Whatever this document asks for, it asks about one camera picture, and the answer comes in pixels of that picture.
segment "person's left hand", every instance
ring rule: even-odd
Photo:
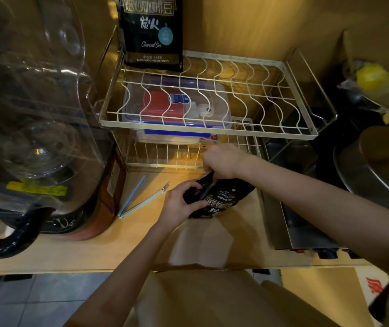
[[[190,187],[196,187],[197,189],[202,188],[201,184],[197,181],[188,180],[180,183],[166,193],[164,206],[159,215],[157,224],[163,225],[169,231],[173,231],[176,227],[181,225],[190,214],[208,206],[207,201],[197,201],[192,204],[185,203],[182,195]]]

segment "blue circular label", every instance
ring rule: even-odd
[[[158,32],[158,39],[160,43],[162,43],[165,46],[168,46],[173,41],[173,32],[168,27],[162,27]]]

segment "yellow label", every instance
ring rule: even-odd
[[[10,181],[6,185],[6,189],[11,191],[22,191],[25,193],[33,194],[44,194],[52,196],[65,196],[67,192],[67,187],[64,186],[54,186],[54,187],[41,187],[34,185],[25,185],[22,182]]]

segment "hand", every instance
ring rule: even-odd
[[[208,206],[207,201],[197,201],[192,204],[187,204],[182,195],[190,187],[201,189],[202,186],[195,180],[188,180],[180,183],[172,190],[166,193],[164,206],[159,215],[157,224],[163,225],[166,229],[173,231],[181,225],[190,214],[196,210]]]
[[[231,143],[219,143],[203,153],[203,168],[207,172],[213,170],[217,179],[238,178],[249,156]]]

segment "black coffee bag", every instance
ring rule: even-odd
[[[183,198],[187,204],[200,200],[208,201],[207,207],[193,212],[189,218],[213,218],[216,214],[237,204],[255,189],[250,183],[238,178],[222,179],[214,183],[213,174],[214,172],[211,172],[197,180],[202,189],[191,187],[184,193]]]
[[[182,0],[115,0],[125,64],[181,72]]]

